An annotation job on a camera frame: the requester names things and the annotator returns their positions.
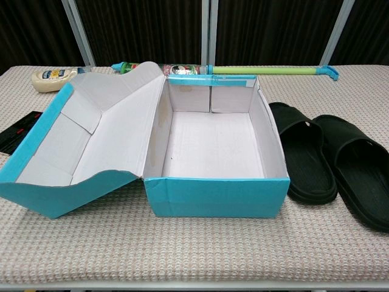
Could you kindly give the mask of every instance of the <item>mayonnaise bottle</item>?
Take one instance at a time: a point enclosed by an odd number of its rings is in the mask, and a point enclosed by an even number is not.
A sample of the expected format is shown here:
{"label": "mayonnaise bottle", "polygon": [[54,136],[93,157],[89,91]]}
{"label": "mayonnaise bottle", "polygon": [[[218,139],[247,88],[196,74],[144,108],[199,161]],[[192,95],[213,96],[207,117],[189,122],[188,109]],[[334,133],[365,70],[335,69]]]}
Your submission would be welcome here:
{"label": "mayonnaise bottle", "polygon": [[84,67],[34,72],[31,75],[32,86],[38,92],[58,91],[77,74],[90,71],[90,68]]}

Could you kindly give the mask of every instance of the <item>black curtain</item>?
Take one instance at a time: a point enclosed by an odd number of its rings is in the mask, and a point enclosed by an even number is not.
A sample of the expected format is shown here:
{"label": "black curtain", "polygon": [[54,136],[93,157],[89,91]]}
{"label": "black curtain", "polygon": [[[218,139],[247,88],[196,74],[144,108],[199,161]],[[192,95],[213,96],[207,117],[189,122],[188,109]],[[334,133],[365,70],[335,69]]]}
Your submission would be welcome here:
{"label": "black curtain", "polygon": [[219,0],[217,65],[318,65],[342,0]]}
{"label": "black curtain", "polygon": [[330,64],[389,65],[389,1],[356,0]]}
{"label": "black curtain", "polygon": [[201,61],[201,0],[77,0],[77,5],[98,66]]}
{"label": "black curtain", "polygon": [[60,0],[1,0],[0,9],[0,74],[16,65],[84,65]]}

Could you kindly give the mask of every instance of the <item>textured tablecloth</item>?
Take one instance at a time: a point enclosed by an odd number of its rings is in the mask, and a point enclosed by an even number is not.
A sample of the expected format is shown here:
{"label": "textured tablecloth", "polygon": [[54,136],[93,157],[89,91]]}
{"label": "textured tablecloth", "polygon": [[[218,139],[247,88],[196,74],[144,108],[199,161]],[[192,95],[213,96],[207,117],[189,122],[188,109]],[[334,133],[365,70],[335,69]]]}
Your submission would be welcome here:
{"label": "textured tablecloth", "polygon": [[[0,131],[52,100],[30,82],[31,72],[43,69],[19,66],[0,77]],[[389,148],[389,67],[336,69],[337,82],[262,75],[261,86],[269,102],[311,118],[335,114]],[[6,160],[0,156],[0,165]],[[274,220],[158,218],[141,181],[56,220],[0,199],[0,283],[87,279],[389,279],[389,235],[361,225],[340,196],[324,206],[286,198]]]}

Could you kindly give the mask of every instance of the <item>slide sandal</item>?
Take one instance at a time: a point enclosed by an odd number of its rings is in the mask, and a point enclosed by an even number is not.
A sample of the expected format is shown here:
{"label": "slide sandal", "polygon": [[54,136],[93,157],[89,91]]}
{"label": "slide sandal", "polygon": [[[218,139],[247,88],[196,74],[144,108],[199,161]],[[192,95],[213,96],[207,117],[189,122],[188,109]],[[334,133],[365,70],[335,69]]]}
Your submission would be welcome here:
{"label": "slide sandal", "polygon": [[326,204],[337,195],[336,181],[323,152],[320,126],[285,103],[270,104],[291,178],[288,195],[306,204]]}
{"label": "slide sandal", "polygon": [[367,226],[389,232],[389,153],[355,125],[336,116],[314,119],[343,200]]}

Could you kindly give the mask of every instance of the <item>cardboard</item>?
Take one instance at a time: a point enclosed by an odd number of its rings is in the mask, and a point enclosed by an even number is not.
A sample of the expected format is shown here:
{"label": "cardboard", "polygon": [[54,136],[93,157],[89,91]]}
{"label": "cardboard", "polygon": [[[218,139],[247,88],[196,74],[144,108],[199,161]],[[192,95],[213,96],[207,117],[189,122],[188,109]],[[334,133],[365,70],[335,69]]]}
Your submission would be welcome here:
{"label": "cardboard", "polygon": [[258,79],[167,80],[152,62],[78,75],[0,170],[0,196],[56,218],[137,178],[156,215],[275,217],[289,178]]}

